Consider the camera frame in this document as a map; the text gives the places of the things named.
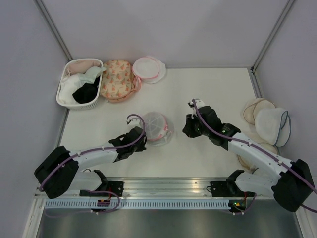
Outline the round mesh bag pink trim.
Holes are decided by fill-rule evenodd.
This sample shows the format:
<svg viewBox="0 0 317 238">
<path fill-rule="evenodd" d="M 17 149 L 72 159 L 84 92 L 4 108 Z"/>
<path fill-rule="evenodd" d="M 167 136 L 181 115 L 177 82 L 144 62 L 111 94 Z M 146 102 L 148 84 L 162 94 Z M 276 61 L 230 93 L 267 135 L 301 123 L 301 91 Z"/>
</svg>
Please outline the round mesh bag pink trim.
<svg viewBox="0 0 317 238">
<path fill-rule="evenodd" d="M 174 123 L 164 114 L 149 112 L 143 116 L 147 144 L 163 146 L 168 144 L 174 134 Z"/>
</svg>

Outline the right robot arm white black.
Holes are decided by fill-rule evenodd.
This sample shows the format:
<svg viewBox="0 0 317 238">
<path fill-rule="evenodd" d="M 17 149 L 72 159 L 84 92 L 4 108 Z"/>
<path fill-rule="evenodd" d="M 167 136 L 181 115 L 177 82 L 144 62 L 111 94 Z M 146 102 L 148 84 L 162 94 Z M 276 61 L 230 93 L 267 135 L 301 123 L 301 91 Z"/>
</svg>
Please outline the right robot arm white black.
<svg viewBox="0 0 317 238">
<path fill-rule="evenodd" d="M 188 103 L 193 112 L 186 115 L 183 133 L 189 138 L 207 137 L 215 146 L 248 159 L 268 175 L 266 178 L 236 170 L 226 179 L 226 190 L 232 196 L 252 192 L 274 200 L 284 209 L 296 212 L 316 193 L 306 162 L 291 161 L 270 152 L 229 123 L 222 123 L 214 109 L 193 99 Z"/>
</svg>

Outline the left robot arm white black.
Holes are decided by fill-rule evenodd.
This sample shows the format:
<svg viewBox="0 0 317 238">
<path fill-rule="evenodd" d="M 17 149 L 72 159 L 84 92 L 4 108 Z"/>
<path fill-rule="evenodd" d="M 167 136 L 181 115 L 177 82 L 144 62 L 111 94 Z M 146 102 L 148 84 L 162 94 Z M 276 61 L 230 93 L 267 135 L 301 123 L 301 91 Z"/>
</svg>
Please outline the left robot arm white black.
<svg viewBox="0 0 317 238">
<path fill-rule="evenodd" d="M 94 167 L 127 159 L 146 149 L 146 133 L 136 126 L 128 133 L 110 140 L 101 147 L 71 152 L 64 146 L 56 147 L 36 168 L 34 175 L 39 190 L 54 199 L 68 191 L 79 191 L 82 197 L 111 197 L 113 188 L 107 177 Z"/>
</svg>

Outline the white plastic laundry basket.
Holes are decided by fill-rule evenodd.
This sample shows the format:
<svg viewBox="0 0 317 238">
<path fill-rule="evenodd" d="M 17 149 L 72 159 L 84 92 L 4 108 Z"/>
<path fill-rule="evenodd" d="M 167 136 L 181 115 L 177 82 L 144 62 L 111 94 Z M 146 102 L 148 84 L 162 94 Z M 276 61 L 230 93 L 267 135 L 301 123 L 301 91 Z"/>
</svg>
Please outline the white plastic laundry basket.
<svg viewBox="0 0 317 238">
<path fill-rule="evenodd" d="M 77 61 L 77 60 L 97 60 L 101 63 L 101 65 L 99 67 L 103 67 L 103 63 L 101 60 L 99 59 L 94 59 L 94 58 L 83 58 L 83 59 L 74 59 L 72 61 L 70 61 L 69 63 L 66 64 L 66 66 L 64 67 L 64 70 L 63 70 L 63 73 L 62 73 L 62 76 L 61 76 L 61 79 L 60 79 L 60 82 L 59 82 L 59 85 L 58 85 L 58 89 L 57 89 L 57 94 L 56 94 L 56 101 L 59 105 L 63 106 L 63 107 L 66 107 L 70 110 L 88 110 L 88 109 L 93 109 L 94 107 L 97 106 L 98 104 L 98 98 L 99 98 L 99 93 L 100 93 L 100 89 L 101 89 L 101 82 L 102 82 L 102 76 L 103 74 L 101 74 L 99 77 L 100 77 L 100 83 L 99 83 L 99 88 L 98 88 L 98 94 L 97 96 L 95 97 L 94 100 L 92 100 L 91 102 L 89 103 L 85 103 L 85 104 L 74 104 L 74 105 L 67 105 L 67 104 L 63 104 L 59 101 L 58 99 L 58 95 L 59 95 L 59 92 L 60 92 L 60 86 L 61 86 L 61 81 L 65 78 L 68 78 L 70 76 L 72 76 L 73 74 L 70 74 L 67 72 L 67 67 L 68 65 L 73 62 L 73 61 Z"/>
</svg>

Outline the black bra in basket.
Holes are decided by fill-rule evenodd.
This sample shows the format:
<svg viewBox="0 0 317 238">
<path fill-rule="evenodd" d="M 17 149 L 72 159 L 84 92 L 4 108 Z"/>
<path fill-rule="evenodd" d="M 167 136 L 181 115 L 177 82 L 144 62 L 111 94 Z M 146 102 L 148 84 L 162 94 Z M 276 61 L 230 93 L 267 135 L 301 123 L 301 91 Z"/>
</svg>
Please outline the black bra in basket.
<svg viewBox="0 0 317 238">
<path fill-rule="evenodd" d="M 94 83 L 85 83 L 72 94 L 74 100 L 79 104 L 89 103 L 94 100 L 98 94 L 99 83 L 100 77 L 96 78 Z"/>
</svg>

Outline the white round bag pink trim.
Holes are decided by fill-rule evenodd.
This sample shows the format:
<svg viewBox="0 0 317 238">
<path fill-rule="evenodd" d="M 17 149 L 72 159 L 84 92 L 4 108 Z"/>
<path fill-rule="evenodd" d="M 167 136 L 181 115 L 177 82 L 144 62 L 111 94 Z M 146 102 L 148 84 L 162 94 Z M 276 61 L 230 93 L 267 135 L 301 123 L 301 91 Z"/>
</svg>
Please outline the white round bag pink trim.
<svg viewBox="0 0 317 238">
<path fill-rule="evenodd" d="M 166 75 L 166 66 L 159 59 L 151 56 L 137 59 L 132 71 L 134 75 L 148 84 L 155 84 L 161 81 Z"/>
</svg>

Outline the mint green bra in basket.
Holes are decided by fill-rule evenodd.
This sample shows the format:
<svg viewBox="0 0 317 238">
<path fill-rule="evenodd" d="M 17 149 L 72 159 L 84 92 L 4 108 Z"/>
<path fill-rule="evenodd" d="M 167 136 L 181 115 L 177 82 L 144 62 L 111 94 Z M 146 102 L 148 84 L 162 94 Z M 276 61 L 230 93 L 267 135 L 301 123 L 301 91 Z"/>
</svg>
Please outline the mint green bra in basket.
<svg viewBox="0 0 317 238">
<path fill-rule="evenodd" d="M 105 67 L 93 66 L 89 68 L 85 73 L 78 74 L 78 76 L 83 83 L 94 83 L 95 79 L 103 74 L 105 70 Z"/>
</svg>

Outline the white bag blue trim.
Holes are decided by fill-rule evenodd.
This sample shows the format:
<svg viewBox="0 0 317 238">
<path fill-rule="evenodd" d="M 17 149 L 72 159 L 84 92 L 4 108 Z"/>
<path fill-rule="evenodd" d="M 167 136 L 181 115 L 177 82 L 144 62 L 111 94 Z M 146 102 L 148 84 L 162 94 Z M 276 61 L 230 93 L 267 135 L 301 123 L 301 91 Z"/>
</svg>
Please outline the white bag blue trim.
<svg viewBox="0 0 317 238">
<path fill-rule="evenodd" d="M 257 134 L 275 147 L 283 147 L 290 139 L 292 127 L 289 112 L 283 108 L 261 109 L 255 118 Z"/>
</svg>

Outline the white bra in basket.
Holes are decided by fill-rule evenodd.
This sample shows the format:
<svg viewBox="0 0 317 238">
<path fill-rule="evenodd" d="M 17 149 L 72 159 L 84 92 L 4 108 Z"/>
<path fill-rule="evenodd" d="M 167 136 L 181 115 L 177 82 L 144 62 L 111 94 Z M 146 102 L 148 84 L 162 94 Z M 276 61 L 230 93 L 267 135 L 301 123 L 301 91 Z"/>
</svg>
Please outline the white bra in basket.
<svg viewBox="0 0 317 238">
<path fill-rule="evenodd" d="M 61 103 L 67 105 L 78 104 L 72 96 L 83 85 L 82 80 L 78 75 L 72 75 L 61 81 L 60 92 L 58 99 Z"/>
</svg>

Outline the pale pink bra in basket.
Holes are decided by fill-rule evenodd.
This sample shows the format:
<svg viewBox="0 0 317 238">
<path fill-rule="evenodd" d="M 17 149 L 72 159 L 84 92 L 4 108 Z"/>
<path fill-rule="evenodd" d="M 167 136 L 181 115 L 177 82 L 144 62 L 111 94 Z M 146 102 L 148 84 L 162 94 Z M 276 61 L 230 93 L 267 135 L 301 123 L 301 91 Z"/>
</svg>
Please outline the pale pink bra in basket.
<svg viewBox="0 0 317 238">
<path fill-rule="evenodd" d="M 71 62 L 67 67 L 67 72 L 70 74 L 86 73 L 91 67 L 99 67 L 101 63 L 94 59 L 80 59 Z"/>
</svg>

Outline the aluminium mounting rail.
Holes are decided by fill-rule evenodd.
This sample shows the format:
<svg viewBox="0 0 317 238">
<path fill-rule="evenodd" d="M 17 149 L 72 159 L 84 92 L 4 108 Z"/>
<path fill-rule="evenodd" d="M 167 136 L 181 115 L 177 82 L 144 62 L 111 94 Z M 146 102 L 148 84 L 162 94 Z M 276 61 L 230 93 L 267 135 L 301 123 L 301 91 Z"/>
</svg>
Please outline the aluminium mounting rail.
<svg viewBox="0 0 317 238">
<path fill-rule="evenodd" d="M 109 181 L 124 182 L 123 198 L 203 198 L 212 197 L 206 189 L 211 181 L 225 178 L 108 178 Z M 80 190 L 95 190 L 101 179 L 94 172 L 76 175 L 73 181 L 60 179 L 56 184 L 46 182 L 43 189 L 37 188 L 35 195 L 45 198 L 66 196 L 79 197 Z"/>
</svg>

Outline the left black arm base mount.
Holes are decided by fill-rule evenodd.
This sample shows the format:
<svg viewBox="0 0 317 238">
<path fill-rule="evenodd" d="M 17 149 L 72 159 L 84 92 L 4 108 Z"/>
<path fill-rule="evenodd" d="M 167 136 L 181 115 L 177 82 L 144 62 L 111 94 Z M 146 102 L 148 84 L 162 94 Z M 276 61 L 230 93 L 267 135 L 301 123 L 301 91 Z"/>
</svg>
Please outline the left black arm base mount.
<svg viewBox="0 0 317 238">
<path fill-rule="evenodd" d="M 95 190 L 80 190 L 79 196 L 81 197 L 108 197 L 111 198 L 113 193 L 118 197 L 122 197 L 124 190 L 124 182 L 122 181 L 109 181 L 100 170 L 93 170 L 101 179 L 101 185 Z"/>
</svg>

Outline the right aluminium frame post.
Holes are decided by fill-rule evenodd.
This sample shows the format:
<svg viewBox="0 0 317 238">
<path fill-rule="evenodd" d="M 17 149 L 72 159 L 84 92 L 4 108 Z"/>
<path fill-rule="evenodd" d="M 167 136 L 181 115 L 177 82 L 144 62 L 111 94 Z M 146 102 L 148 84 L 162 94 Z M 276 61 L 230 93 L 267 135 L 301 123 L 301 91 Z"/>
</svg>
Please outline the right aluminium frame post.
<svg viewBox="0 0 317 238">
<path fill-rule="evenodd" d="M 283 7 L 277 21 L 275 22 L 272 30 L 270 31 L 263 47 L 261 48 L 258 56 L 256 57 L 254 63 L 252 64 L 252 66 L 250 67 L 250 72 L 251 73 L 255 73 L 256 69 L 259 67 L 260 63 L 262 62 L 264 56 L 266 55 L 267 51 L 269 50 L 274 38 L 276 37 L 276 35 L 278 34 L 279 30 L 281 29 L 284 21 L 286 20 L 288 14 L 290 13 L 290 11 L 292 10 L 294 4 L 296 3 L 296 0 L 288 0 L 285 4 L 285 6 Z"/>
</svg>

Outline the aluminium frame post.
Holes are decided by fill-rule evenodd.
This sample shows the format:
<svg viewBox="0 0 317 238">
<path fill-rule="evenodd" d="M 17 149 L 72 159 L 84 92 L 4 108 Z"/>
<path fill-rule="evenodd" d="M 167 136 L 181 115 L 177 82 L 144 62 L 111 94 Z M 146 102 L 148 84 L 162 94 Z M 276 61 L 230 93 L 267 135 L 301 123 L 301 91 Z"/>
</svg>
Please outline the aluminium frame post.
<svg viewBox="0 0 317 238">
<path fill-rule="evenodd" d="M 34 0 L 34 4 L 36 5 L 38 11 L 42 15 L 43 19 L 45 20 L 48 28 L 50 29 L 51 33 L 53 34 L 54 38 L 56 39 L 58 45 L 60 46 L 61 50 L 63 51 L 66 59 L 68 61 L 73 60 L 73 57 L 62 37 L 60 34 L 56 24 L 54 23 L 53 18 L 51 17 L 47 7 L 45 6 L 45 3 L 43 0 Z"/>
<path fill-rule="evenodd" d="M 276 35 L 278 34 L 279 30 L 281 29 L 284 21 L 286 20 L 288 14 L 290 13 L 290 11 L 292 10 L 294 4 L 296 3 L 296 0 L 288 0 L 285 4 L 285 6 L 283 7 L 277 21 L 275 22 L 272 30 L 270 31 L 263 47 L 261 48 L 258 56 L 256 57 L 254 63 L 252 64 L 252 66 L 250 67 L 250 72 L 251 73 L 255 73 L 256 69 L 259 67 L 260 63 L 262 62 L 264 56 L 266 55 L 267 51 L 269 50 L 274 38 L 276 37 Z"/>
</svg>

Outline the left aluminium frame post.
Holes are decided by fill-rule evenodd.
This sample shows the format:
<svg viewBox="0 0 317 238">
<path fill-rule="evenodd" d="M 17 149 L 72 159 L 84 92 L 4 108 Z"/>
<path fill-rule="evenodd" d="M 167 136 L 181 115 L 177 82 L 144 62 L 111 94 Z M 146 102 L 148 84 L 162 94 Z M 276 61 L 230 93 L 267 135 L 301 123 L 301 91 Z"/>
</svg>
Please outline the left aluminium frame post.
<svg viewBox="0 0 317 238">
<path fill-rule="evenodd" d="M 56 39 L 58 45 L 60 46 L 61 50 L 63 51 L 66 59 L 68 61 L 73 60 L 73 57 L 62 37 L 60 34 L 56 24 L 54 23 L 53 18 L 51 17 L 47 7 L 45 6 L 45 3 L 43 0 L 34 0 L 34 4 L 36 5 L 38 11 L 42 15 L 43 19 L 45 20 L 48 28 L 50 29 L 51 33 L 53 34 L 54 38 Z"/>
</svg>

